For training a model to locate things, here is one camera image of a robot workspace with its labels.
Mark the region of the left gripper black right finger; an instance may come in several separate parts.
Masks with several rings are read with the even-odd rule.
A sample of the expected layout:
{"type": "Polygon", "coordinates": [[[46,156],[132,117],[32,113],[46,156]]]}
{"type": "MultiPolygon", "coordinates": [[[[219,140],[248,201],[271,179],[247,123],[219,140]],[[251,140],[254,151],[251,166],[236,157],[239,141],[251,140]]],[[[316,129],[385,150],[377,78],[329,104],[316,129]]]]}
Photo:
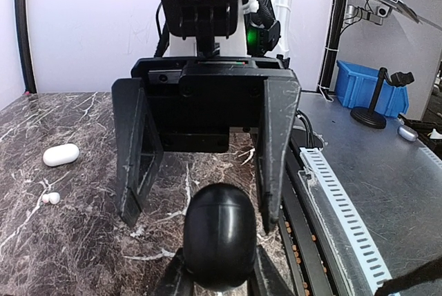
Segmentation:
{"type": "Polygon", "coordinates": [[[258,245],[253,272],[247,280],[247,294],[253,296],[293,296],[266,250],[258,245]]]}

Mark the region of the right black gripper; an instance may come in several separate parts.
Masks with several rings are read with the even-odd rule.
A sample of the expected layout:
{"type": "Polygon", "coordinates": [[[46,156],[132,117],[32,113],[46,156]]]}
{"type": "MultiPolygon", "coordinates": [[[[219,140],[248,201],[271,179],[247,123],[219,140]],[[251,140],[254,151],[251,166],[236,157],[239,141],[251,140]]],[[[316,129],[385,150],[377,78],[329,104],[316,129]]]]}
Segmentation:
{"type": "Polygon", "coordinates": [[[237,128],[258,132],[253,140],[258,208],[264,231],[273,231],[300,96],[293,71],[269,58],[165,57],[140,59],[131,76],[111,88],[122,221],[136,225],[163,148],[226,152],[229,132],[237,128]]]}

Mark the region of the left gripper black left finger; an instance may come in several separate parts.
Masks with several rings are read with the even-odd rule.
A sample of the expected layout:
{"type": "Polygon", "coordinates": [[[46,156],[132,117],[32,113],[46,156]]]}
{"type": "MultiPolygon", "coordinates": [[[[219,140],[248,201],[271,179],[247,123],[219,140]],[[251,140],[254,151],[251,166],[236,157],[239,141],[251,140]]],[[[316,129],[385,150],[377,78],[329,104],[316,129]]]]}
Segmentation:
{"type": "Polygon", "coordinates": [[[194,281],[186,269],[183,249],[179,248],[153,291],[154,296],[192,296],[194,281]]]}

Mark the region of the black oval charging case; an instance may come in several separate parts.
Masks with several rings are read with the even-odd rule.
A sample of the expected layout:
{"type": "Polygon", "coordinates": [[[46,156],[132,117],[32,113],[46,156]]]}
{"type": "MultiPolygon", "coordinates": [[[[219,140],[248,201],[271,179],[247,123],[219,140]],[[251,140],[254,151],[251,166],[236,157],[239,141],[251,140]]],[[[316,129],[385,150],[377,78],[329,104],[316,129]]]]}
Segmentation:
{"type": "Polygon", "coordinates": [[[186,269],[201,287],[224,292],[249,278],[256,260],[255,210],[238,187],[216,183],[192,197],[184,221],[186,269]]]}

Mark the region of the white oval charging case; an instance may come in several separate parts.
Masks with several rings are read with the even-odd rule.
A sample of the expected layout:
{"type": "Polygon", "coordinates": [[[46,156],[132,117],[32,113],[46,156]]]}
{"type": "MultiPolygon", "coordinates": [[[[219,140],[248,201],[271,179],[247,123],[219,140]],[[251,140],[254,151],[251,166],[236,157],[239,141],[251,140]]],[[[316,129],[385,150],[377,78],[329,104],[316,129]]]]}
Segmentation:
{"type": "Polygon", "coordinates": [[[79,148],[75,144],[63,144],[47,149],[43,162],[49,167],[61,166],[74,162],[79,157],[79,148]]]}

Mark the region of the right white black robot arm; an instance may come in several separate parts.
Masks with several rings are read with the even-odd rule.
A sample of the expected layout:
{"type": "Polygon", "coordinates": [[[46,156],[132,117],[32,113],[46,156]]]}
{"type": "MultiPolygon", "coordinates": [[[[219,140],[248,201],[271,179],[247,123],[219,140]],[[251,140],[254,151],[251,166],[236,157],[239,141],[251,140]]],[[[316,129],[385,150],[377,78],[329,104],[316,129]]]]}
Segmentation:
{"type": "Polygon", "coordinates": [[[134,226],[165,152],[226,152],[250,132],[262,225],[278,222],[300,83],[289,68],[291,0],[161,0],[153,57],[112,86],[117,213],[134,226]]]}

